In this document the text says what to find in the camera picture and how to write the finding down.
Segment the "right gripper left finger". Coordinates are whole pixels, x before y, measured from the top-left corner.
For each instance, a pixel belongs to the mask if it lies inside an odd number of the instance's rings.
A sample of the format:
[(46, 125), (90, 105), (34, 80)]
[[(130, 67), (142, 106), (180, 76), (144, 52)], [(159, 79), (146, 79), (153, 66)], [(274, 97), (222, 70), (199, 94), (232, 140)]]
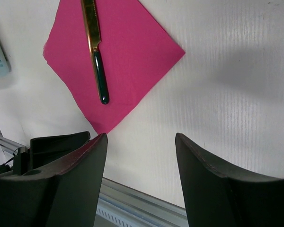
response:
[(30, 148), (0, 165), (0, 227), (91, 227), (107, 157), (102, 133), (79, 149), (29, 170)]

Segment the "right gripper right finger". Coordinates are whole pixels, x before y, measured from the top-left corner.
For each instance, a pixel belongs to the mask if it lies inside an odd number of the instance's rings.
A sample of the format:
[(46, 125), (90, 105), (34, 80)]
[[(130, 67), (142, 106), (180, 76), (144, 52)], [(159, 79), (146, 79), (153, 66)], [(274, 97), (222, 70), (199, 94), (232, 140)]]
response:
[(191, 227), (284, 227), (284, 179), (236, 166), (182, 133), (177, 164)]

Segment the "pink paper napkin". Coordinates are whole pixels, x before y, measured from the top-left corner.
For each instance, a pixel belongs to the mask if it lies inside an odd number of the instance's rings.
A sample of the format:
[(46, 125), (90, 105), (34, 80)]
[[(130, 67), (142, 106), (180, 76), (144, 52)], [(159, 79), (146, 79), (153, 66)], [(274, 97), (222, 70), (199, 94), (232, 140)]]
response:
[(97, 133), (108, 133), (184, 56), (137, 0), (96, 1), (110, 101), (100, 102), (79, 0), (59, 3), (43, 56)]

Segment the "gold knife green handle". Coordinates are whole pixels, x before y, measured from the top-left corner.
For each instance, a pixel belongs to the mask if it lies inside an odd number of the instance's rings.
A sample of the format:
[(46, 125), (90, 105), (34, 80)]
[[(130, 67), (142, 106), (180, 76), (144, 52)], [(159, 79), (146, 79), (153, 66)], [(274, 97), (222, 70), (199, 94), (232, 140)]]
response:
[(98, 47), (101, 42), (101, 35), (98, 24), (96, 1), (82, 0), (81, 6), (99, 99), (102, 104), (107, 105), (109, 103), (109, 91), (104, 64)]

